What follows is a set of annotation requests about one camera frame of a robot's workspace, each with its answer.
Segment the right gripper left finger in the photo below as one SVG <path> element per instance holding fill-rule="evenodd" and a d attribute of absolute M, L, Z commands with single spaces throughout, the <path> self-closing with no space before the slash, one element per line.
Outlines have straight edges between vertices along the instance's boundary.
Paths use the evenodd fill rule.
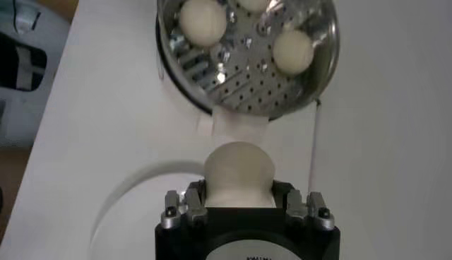
<path fill-rule="evenodd" d="M 201 203 L 196 189 L 187 189 L 182 201 L 175 190 L 166 193 L 165 209 L 160 216 L 160 226 L 166 230 L 179 228 L 183 215 L 186 216 L 188 224 L 192 227 L 206 224 L 208 211 Z"/>

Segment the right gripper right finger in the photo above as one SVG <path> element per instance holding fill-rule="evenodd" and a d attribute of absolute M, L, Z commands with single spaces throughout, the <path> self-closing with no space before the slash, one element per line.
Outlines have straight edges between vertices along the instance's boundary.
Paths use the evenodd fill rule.
<path fill-rule="evenodd" d="M 300 191 L 291 189 L 287 194 L 286 216 L 292 222 L 309 225 L 316 230 L 335 229 L 335 217 L 326 206 L 322 193 L 318 191 L 310 192 L 307 201 L 303 203 Z"/>

